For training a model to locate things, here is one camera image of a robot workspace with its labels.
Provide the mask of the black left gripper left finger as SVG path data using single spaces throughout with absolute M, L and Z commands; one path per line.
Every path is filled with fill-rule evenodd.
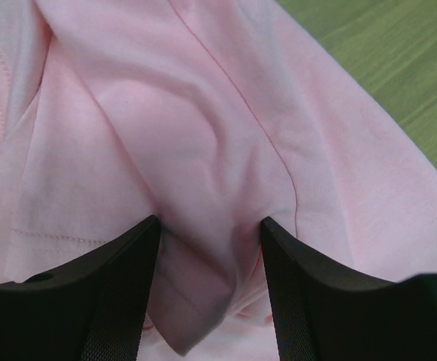
M 66 264 L 0 284 L 0 360 L 136 359 L 160 236 L 150 216 Z

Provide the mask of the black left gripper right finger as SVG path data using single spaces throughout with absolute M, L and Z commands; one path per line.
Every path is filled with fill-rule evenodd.
M 393 283 L 260 225 L 282 360 L 437 360 L 437 274 Z

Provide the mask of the pink t shirt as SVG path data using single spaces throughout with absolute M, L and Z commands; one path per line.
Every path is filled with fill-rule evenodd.
M 272 217 L 389 281 L 437 272 L 437 171 L 274 1 L 0 1 L 0 283 L 154 214 L 140 360 L 276 360 Z

